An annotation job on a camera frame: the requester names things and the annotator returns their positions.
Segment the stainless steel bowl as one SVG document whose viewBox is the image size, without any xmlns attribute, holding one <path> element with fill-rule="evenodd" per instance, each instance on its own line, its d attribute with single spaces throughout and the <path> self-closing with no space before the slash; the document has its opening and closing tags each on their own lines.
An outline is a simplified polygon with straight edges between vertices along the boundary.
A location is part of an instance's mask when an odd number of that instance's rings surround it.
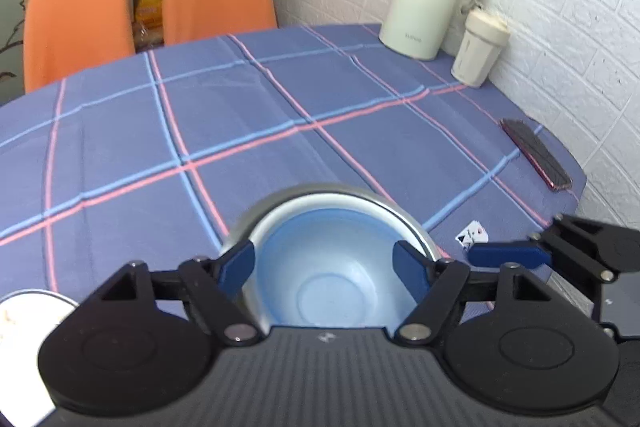
<svg viewBox="0 0 640 427">
<path fill-rule="evenodd" d="M 349 208 L 367 213 L 380 212 L 386 217 L 395 217 L 418 236 L 424 249 L 424 251 L 416 249 L 420 254 L 433 261 L 440 256 L 433 239 L 421 228 L 421 225 L 393 202 L 363 188 L 329 183 L 297 185 L 264 198 L 247 210 L 235 223 L 224 241 L 224 248 L 230 249 L 243 241 L 252 242 L 254 235 L 262 231 L 262 228 L 269 228 L 274 222 L 290 217 L 293 213 L 318 208 Z M 264 332 L 269 332 L 274 326 L 270 329 L 262 326 L 262 322 L 254 314 L 253 306 L 246 302 L 245 286 L 251 279 L 252 276 L 242 287 L 244 307 L 260 328 Z"/>
</svg>

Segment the red phone with dark case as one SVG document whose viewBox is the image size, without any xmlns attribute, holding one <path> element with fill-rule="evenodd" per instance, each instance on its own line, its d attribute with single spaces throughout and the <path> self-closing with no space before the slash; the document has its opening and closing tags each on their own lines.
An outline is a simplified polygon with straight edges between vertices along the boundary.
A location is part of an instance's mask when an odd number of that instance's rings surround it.
<svg viewBox="0 0 640 427">
<path fill-rule="evenodd" d="M 503 119 L 500 126 L 553 192 L 568 190 L 572 179 L 524 121 Z"/>
</svg>

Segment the left orange chair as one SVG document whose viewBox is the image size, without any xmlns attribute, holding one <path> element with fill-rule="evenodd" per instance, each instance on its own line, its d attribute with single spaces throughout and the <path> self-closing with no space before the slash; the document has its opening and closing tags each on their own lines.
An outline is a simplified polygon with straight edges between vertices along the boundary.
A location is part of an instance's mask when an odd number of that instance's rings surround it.
<svg viewBox="0 0 640 427">
<path fill-rule="evenodd" d="M 135 53 L 128 0 L 26 3 L 23 56 L 27 93 Z"/>
</svg>

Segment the blue plastic bowl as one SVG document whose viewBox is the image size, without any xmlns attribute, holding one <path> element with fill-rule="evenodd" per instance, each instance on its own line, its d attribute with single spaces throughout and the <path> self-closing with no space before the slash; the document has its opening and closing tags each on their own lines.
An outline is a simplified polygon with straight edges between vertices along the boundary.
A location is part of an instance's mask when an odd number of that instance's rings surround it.
<svg viewBox="0 0 640 427">
<path fill-rule="evenodd" d="M 395 217 L 349 208 L 293 213 L 254 235 L 256 265 L 246 302 L 262 326 L 384 327 L 416 300 L 393 268 L 393 249 L 418 236 Z"/>
</svg>

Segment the cream lidded cup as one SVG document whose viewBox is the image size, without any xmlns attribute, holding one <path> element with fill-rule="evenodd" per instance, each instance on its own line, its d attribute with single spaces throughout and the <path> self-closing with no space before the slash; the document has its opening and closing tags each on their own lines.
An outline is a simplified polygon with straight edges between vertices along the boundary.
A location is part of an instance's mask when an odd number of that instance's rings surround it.
<svg viewBox="0 0 640 427">
<path fill-rule="evenodd" d="M 506 22 L 483 10 L 474 9 L 465 20 L 465 32 L 458 49 L 451 75 L 472 88 L 479 88 L 496 64 L 509 41 Z"/>
</svg>

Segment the small white patterned plate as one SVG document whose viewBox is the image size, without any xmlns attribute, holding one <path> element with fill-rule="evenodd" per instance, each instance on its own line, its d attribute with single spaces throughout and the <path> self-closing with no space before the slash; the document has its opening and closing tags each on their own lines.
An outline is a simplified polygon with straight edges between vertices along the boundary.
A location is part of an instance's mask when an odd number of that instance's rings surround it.
<svg viewBox="0 0 640 427">
<path fill-rule="evenodd" d="M 43 341 L 77 308 L 74 300 L 44 289 L 1 298 L 1 422 L 35 426 L 54 404 L 38 369 Z"/>
</svg>

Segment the blue plaid tablecloth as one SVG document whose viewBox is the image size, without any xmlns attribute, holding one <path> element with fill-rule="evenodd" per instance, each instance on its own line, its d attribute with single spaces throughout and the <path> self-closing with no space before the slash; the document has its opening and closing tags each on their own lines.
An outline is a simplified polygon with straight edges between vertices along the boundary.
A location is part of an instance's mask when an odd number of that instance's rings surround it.
<svg viewBox="0 0 640 427">
<path fill-rule="evenodd" d="M 390 195 L 450 254 L 472 220 L 494 239 L 571 212 L 585 173 L 547 121 L 530 125 L 570 175 L 553 192 L 502 131 L 522 117 L 451 58 L 384 48 L 371 26 L 290 27 L 141 53 L 1 109 L 1 290 L 86 297 L 126 261 L 216 255 L 259 199 L 333 182 Z"/>
</svg>

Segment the small white card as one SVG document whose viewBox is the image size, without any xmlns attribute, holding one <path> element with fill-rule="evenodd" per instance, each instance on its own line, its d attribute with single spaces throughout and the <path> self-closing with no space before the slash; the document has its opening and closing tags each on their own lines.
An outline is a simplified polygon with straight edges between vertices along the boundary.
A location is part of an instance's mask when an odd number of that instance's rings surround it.
<svg viewBox="0 0 640 427">
<path fill-rule="evenodd" d="M 475 244 L 488 243 L 489 236 L 480 221 L 474 220 L 456 235 L 456 241 L 468 251 Z"/>
</svg>

